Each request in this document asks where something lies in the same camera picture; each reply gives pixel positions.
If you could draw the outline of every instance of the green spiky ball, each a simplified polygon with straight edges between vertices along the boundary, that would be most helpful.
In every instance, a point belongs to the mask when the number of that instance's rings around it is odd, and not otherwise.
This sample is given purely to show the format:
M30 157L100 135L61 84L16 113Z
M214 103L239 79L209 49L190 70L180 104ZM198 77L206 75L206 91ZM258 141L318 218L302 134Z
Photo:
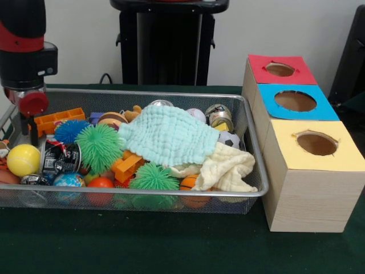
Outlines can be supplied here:
M129 188L138 190L178 190L179 180L169 176L170 170L147 163L137 170L136 177L131 180ZM172 208L177 196L170 195L135 195L132 204L138 209L161 210Z
M85 168L95 174L110 170L114 162L122 157L122 142L118 133L106 124L87 127L76 138L82 152Z

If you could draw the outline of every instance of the blue spiky ball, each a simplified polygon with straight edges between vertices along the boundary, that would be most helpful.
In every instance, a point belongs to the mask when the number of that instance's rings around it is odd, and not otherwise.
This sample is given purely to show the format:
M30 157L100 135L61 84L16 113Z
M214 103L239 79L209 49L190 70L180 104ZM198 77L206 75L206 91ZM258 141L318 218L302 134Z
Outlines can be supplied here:
M55 139L64 144L75 143L79 133L90 124L83 120L68 120L62 123L55 130Z

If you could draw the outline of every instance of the metal mesh basket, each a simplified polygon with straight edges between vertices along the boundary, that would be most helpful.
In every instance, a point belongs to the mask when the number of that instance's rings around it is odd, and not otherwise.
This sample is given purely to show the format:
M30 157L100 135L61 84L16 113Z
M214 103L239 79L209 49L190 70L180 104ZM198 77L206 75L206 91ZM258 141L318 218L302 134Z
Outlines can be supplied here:
M0 184L0 207L246 214L257 198L268 190L250 107L241 96L69 89L49 89L47 95L50 100L47 114L77 107L81 107L86 115L91 112L119 112L130 110L135 104L145 107L157 99L169 100L183 109L206 110L213 104L224 104L232 113L236 133L256 159L253 172L244 180L257 187L258 192L145 191ZM9 139L13 146L22 138L18 116L17 109L11 106L0 120L0 139Z

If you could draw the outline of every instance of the soccer ball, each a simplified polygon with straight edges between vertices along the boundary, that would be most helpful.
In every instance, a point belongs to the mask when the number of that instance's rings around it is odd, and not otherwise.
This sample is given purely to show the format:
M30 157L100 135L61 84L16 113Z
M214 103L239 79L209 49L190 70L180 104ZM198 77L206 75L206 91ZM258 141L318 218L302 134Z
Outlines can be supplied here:
M237 149L241 148L241 140L237 134L230 133L229 131L221 131L221 134L218 138L218 142L225 144L229 147L234 147Z

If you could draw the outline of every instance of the shape sorter box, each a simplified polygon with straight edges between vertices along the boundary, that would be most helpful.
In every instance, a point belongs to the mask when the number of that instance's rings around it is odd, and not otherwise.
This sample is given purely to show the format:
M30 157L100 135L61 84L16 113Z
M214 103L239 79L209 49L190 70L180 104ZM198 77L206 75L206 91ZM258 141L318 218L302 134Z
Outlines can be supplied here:
M272 120L263 156L271 231L344 230L365 184L365 160L342 122Z
M318 86L296 84L258 84L252 116L261 152L272 119L339 120Z
M313 84L317 85L302 57L268 57L249 55L246 63L242 96L251 108L257 84Z

